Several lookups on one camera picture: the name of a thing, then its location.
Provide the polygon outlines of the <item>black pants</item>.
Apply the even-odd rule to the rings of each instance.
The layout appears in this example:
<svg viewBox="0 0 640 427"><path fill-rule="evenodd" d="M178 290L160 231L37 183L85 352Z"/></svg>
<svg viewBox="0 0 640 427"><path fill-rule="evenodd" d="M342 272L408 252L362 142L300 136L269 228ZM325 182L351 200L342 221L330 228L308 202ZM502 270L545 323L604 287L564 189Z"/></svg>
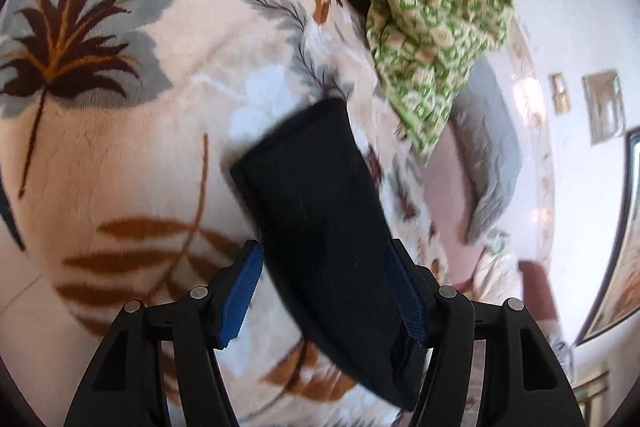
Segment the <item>black pants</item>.
<svg viewBox="0 0 640 427"><path fill-rule="evenodd" d="M413 409L425 351L387 284L392 236L345 102L327 98L288 118L230 174L304 336L357 383Z"/></svg>

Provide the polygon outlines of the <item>cream floral pillow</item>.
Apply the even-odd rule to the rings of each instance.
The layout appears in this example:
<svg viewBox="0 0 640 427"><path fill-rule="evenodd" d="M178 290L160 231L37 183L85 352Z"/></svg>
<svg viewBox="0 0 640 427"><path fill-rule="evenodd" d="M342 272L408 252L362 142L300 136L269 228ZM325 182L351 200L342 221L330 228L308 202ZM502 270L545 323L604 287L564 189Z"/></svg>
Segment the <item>cream floral pillow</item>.
<svg viewBox="0 0 640 427"><path fill-rule="evenodd" d="M480 259L463 295L479 303L497 306L509 298L523 298L523 275L518 269L518 257L508 233L492 230L485 237Z"/></svg>

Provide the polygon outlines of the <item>pink bed sheet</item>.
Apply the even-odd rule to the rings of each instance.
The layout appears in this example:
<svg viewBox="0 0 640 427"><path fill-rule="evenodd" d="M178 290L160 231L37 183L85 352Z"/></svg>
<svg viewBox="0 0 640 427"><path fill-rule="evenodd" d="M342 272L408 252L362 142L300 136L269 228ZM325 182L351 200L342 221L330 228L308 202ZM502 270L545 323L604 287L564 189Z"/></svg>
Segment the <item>pink bed sheet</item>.
<svg viewBox="0 0 640 427"><path fill-rule="evenodd" d="M476 197L456 136L446 127L423 169L424 197L448 262L450 284L466 291L484 247L466 240Z"/></svg>

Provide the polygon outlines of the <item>grey quilted pillow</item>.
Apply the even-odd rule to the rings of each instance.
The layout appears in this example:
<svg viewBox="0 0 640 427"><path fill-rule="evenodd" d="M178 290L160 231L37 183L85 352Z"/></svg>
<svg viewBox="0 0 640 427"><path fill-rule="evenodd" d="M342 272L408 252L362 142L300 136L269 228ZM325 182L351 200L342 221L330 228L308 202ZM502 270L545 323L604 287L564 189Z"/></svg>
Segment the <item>grey quilted pillow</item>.
<svg viewBox="0 0 640 427"><path fill-rule="evenodd" d="M454 98L450 121L476 197L465 232L466 241L475 244L509 208L523 167L518 132L486 58L471 68Z"/></svg>

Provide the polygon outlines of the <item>leaf print fleece blanket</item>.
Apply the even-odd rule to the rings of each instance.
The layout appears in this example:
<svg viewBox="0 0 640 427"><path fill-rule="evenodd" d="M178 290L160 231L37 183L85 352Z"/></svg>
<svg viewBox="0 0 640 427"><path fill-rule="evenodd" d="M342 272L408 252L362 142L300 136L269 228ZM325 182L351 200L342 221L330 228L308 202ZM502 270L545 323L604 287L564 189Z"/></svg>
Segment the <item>leaf print fleece blanket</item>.
<svg viewBox="0 0 640 427"><path fill-rule="evenodd" d="M63 424L124 303L183 296L254 236L229 165L326 95L347 103L390 231L446 282L346 0L6 0L1 358L43 424Z"/></svg>

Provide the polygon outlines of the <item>green checkered quilt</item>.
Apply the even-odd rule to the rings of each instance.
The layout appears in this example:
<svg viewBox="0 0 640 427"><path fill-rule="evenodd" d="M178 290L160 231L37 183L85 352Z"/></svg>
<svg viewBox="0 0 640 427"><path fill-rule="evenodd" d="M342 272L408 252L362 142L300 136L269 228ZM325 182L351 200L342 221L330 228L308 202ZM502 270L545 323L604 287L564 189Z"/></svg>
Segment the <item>green checkered quilt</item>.
<svg viewBox="0 0 640 427"><path fill-rule="evenodd" d="M404 135L431 157L470 70L509 35L513 0L370 0L366 37Z"/></svg>

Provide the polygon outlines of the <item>framed wall niche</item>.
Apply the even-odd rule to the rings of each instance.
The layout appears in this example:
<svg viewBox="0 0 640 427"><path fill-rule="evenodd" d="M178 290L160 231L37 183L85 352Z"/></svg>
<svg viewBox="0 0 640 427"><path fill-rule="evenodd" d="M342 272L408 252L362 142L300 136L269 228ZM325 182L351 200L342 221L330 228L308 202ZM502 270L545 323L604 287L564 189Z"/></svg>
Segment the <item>framed wall niche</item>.
<svg viewBox="0 0 640 427"><path fill-rule="evenodd" d="M622 83L615 69L582 78L592 145L608 142L626 131Z"/></svg>

